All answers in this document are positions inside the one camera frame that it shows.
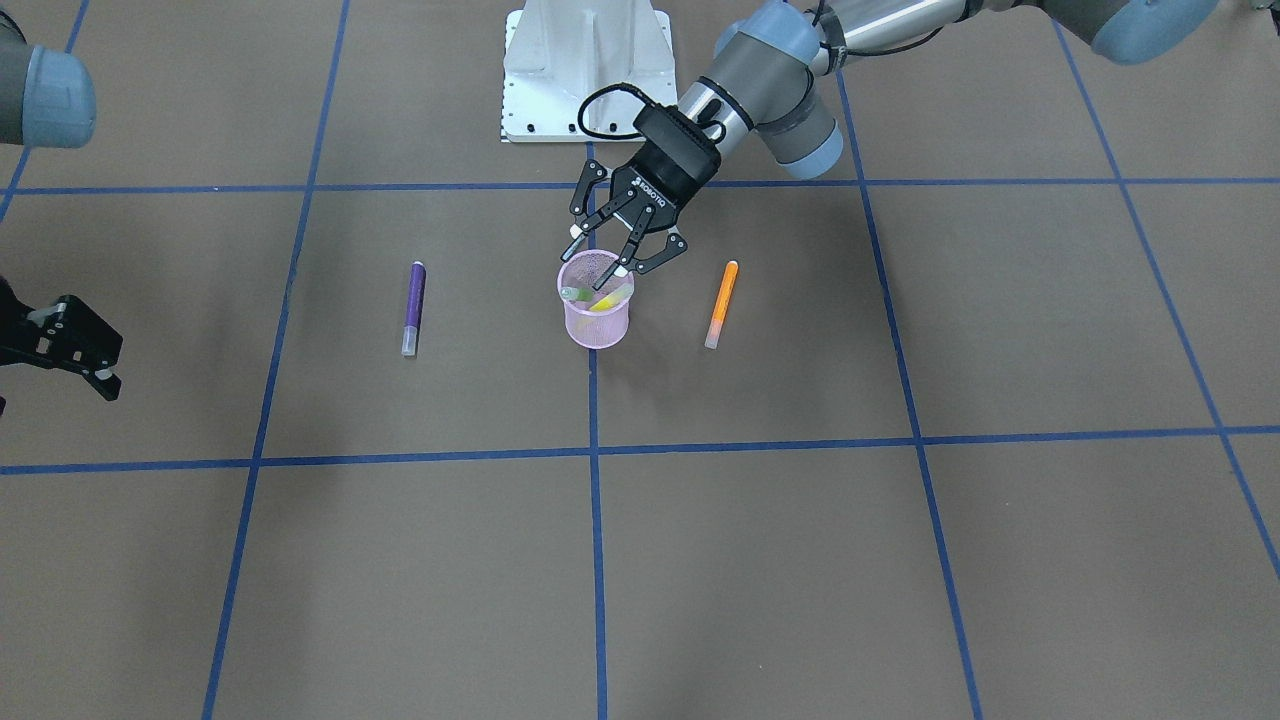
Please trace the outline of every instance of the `yellow marker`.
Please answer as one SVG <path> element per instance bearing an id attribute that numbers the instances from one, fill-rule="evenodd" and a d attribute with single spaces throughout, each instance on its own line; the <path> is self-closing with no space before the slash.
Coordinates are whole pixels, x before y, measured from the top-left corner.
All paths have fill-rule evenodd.
<path id="1" fill-rule="evenodd" d="M 611 293 L 605 295 L 604 297 L 596 300 L 595 305 L 591 305 L 590 307 L 588 307 L 586 311 L 588 313 L 604 313 L 605 310 L 611 310 L 613 307 L 617 307 L 618 305 L 622 305 L 623 300 L 631 297 L 631 293 L 635 292 L 635 287 L 636 287 L 635 283 L 622 283 L 622 286 L 618 287 L 618 290 L 614 290 L 613 292 L 611 292 Z"/>
<path id="2" fill-rule="evenodd" d="M 716 310 L 712 311 L 712 327 L 707 329 L 707 347 L 716 350 L 719 345 L 719 331 L 724 327 L 724 315 L 728 314 L 728 299 L 733 296 L 733 281 L 737 279 L 737 260 L 730 260 L 724 265 L 724 277 L 721 278 L 721 291 L 716 296 Z"/>

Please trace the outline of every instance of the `orange marker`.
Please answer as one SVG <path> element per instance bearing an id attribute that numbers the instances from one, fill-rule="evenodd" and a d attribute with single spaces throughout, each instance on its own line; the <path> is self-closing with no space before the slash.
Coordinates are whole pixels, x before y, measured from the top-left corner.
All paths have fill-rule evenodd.
<path id="1" fill-rule="evenodd" d="M 716 296 L 716 310 L 712 311 L 712 327 L 707 329 L 708 348 L 716 350 L 719 345 L 719 331 L 724 327 L 724 315 L 728 313 L 728 299 L 733 296 L 733 281 L 737 279 L 737 260 L 730 260 L 724 265 L 724 277 L 721 278 L 721 291 Z"/>

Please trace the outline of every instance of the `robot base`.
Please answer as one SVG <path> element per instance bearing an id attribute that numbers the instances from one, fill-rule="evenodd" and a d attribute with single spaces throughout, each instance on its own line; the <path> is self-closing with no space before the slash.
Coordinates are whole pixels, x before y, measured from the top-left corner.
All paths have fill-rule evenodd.
<path id="1" fill-rule="evenodd" d="M 596 88 L 630 82 L 676 104 L 671 18 L 649 0 L 527 0 L 507 15 L 504 142 L 586 142 L 577 109 Z M 602 97 L 584 118 L 607 135 L 635 132 L 637 104 Z"/>

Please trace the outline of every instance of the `marker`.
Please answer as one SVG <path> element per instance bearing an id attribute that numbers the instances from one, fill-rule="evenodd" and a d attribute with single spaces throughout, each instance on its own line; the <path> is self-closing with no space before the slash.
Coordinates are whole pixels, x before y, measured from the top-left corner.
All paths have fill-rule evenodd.
<path id="1" fill-rule="evenodd" d="M 422 322 L 422 291 L 426 288 L 426 266 L 415 261 L 408 270 L 408 305 L 404 307 L 404 342 L 401 355 L 417 355 L 417 328 Z"/>
<path id="2" fill-rule="evenodd" d="M 613 307 L 617 307 L 618 305 L 622 305 L 623 300 L 631 297 L 631 293 L 635 292 L 635 290 L 636 290 L 635 283 L 622 284 L 622 286 L 618 287 L 618 290 L 614 290 L 613 292 L 611 292 L 611 293 L 605 295 L 604 297 L 596 300 L 595 305 L 591 305 L 590 307 L 588 307 L 586 311 L 588 313 L 604 313 L 605 310 L 612 310 Z"/>
<path id="3" fill-rule="evenodd" d="M 719 345 L 719 332 L 724 327 L 724 315 L 728 313 L 728 299 L 733 296 L 733 282 L 737 279 L 737 260 L 730 260 L 724 265 L 724 277 L 721 278 L 721 291 L 716 296 L 716 310 L 712 311 L 712 327 L 707 329 L 708 350 L 716 350 Z"/>
<path id="4" fill-rule="evenodd" d="M 579 302 L 586 302 L 588 300 L 595 297 L 595 293 L 585 287 L 562 287 L 561 297 L 564 300 L 576 300 Z"/>

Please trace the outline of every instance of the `pen holder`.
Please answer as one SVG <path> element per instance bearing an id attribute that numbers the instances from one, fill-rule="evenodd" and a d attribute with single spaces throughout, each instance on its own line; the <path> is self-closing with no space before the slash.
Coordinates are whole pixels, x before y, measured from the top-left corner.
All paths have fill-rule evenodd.
<path id="1" fill-rule="evenodd" d="M 590 290 L 595 281 L 600 279 L 600 275 L 617 259 L 617 255 L 607 250 L 585 250 L 570 258 L 568 263 L 561 265 L 561 272 L 556 277 L 557 297 L 559 297 L 562 287 L 585 287 Z M 617 345 L 622 340 L 622 336 L 627 334 L 631 299 L 626 297 L 613 307 L 598 313 L 593 313 L 588 307 L 614 290 L 625 284 L 634 286 L 635 282 L 634 273 L 627 273 L 621 278 L 614 275 L 595 292 L 593 300 L 577 301 L 559 297 L 559 301 L 564 305 L 564 329 L 568 331 L 568 337 L 590 350 L 604 350 L 605 347 Z"/>

